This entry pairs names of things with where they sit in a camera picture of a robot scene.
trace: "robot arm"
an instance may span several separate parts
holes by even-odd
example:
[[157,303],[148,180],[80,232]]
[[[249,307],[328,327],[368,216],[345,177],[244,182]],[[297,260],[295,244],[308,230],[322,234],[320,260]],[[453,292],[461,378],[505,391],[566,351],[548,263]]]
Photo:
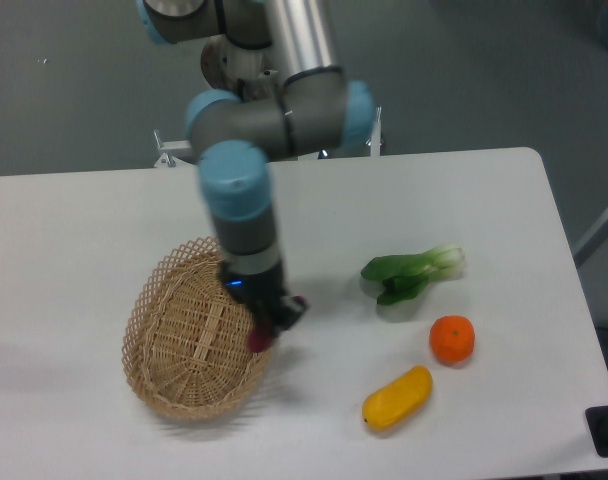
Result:
[[375,104],[365,84],[344,77],[325,0],[139,1],[154,38],[223,34],[233,50],[251,52],[237,58],[272,45],[280,77],[273,95],[243,102],[210,90],[191,102],[186,118],[224,257],[220,279],[253,313],[249,347],[262,351],[306,310],[285,287],[267,162],[364,142]]

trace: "red object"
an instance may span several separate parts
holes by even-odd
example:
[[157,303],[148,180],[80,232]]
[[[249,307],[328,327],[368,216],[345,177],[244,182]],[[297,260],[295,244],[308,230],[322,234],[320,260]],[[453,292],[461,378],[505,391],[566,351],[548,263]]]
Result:
[[275,337],[273,337],[273,333],[271,331],[271,327],[267,325],[268,322],[265,322],[261,325],[255,325],[251,333],[248,334],[248,349],[253,353],[261,353],[265,350],[268,350],[273,342],[275,341]]

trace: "gray floor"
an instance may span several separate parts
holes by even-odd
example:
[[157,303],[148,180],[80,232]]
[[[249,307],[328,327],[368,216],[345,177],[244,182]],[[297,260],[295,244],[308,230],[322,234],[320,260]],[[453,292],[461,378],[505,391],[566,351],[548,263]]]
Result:
[[[608,205],[608,51],[586,3],[331,7],[346,70],[384,108],[387,153],[532,147],[573,243]],[[151,44],[130,0],[0,1],[0,175],[151,166],[153,130],[180,139],[205,88],[202,45]],[[608,321],[598,253],[580,273]]]

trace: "silver cylinder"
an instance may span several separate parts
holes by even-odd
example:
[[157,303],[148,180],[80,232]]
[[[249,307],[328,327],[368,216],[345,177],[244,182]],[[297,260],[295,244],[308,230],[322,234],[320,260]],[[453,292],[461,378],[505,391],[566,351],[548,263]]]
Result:
[[184,17],[195,13],[204,0],[146,0],[148,6],[167,17]]
[[282,81],[339,65],[326,0],[267,0],[265,8]]

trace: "green leafy vegetable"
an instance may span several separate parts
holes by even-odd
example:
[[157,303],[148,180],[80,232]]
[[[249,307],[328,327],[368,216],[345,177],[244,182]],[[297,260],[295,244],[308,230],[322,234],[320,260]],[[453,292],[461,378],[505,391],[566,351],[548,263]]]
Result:
[[457,275],[464,268],[464,252],[457,245],[443,245],[424,253],[376,257],[363,269],[366,280],[381,282],[379,305],[392,305],[420,295],[430,282]]

